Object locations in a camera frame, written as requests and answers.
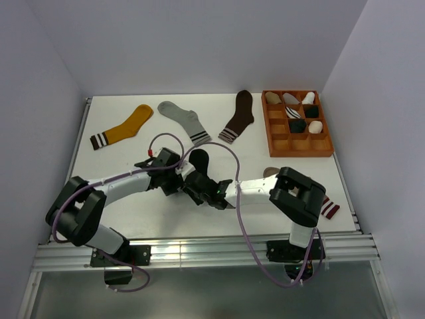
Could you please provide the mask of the black sock with white stripes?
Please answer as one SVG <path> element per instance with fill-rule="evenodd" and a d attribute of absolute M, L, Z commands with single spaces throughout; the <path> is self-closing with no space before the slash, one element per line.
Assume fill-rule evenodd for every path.
<path fill-rule="evenodd" d="M 204 176 L 208 176 L 209 155 L 205 150 L 193 150 L 189 154 L 189 163 L 192 164 L 198 172 Z"/>

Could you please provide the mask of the plain black sock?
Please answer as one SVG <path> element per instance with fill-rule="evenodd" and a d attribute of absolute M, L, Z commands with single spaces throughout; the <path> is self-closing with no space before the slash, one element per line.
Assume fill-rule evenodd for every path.
<path fill-rule="evenodd" d="M 307 127 L 307 123 L 304 119 L 291 119 L 288 125 L 291 134 L 302 134 Z"/>

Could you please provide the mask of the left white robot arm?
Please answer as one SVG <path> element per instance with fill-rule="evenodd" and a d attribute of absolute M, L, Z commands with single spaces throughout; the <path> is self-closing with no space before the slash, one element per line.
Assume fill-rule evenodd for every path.
<path fill-rule="evenodd" d="M 168 148 L 160 150 L 135 168 L 105 179 L 87 181 L 70 178 L 48 210 L 45 221 L 54 235 L 60 234 L 76 247 L 87 246 L 105 253 L 113 265 L 131 262 L 129 241 L 100 223 L 106 206 L 129 195 L 161 188 L 165 195 L 176 193 L 183 184 L 176 172 L 181 156 Z"/>

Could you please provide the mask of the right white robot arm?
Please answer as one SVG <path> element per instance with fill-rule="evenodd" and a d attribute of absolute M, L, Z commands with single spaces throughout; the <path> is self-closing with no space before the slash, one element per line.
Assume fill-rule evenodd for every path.
<path fill-rule="evenodd" d="M 198 205 L 208 203 L 219 210 L 243 205 L 269 205 L 281 211 L 291 222 L 288 253 L 302 259 L 310 251 L 310 238 L 317 227 L 325 197 L 322 184 L 290 168 L 260 179 L 215 182 L 198 171 L 183 178 L 183 191 Z"/>

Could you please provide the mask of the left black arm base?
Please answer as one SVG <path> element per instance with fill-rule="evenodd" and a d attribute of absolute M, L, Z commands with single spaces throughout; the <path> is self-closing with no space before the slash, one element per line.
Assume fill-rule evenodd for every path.
<path fill-rule="evenodd" d="M 104 269 L 104 282 L 108 288 L 118 292 L 135 292 L 147 287 L 150 282 L 149 273 L 142 268 L 149 266 L 150 259 L 151 245 L 127 245 L 113 255 L 93 249 L 90 266 Z M 137 274 L 142 274 L 145 282 L 137 288 L 126 288 Z"/>

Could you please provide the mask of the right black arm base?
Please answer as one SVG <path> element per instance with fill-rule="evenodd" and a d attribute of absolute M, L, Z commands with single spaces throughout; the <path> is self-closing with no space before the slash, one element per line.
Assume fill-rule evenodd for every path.
<path fill-rule="evenodd" d="M 306 249 L 291 245 L 288 240 L 267 241 L 266 247 L 267 259 L 273 263 L 284 263 L 287 276 L 295 280 L 301 270 Z M 324 260 L 325 257 L 326 255 L 322 244 L 318 239 L 314 239 L 308 254 L 307 265 L 301 279 L 307 280 L 311 278 L 315 272 L 313 261 Z"/>

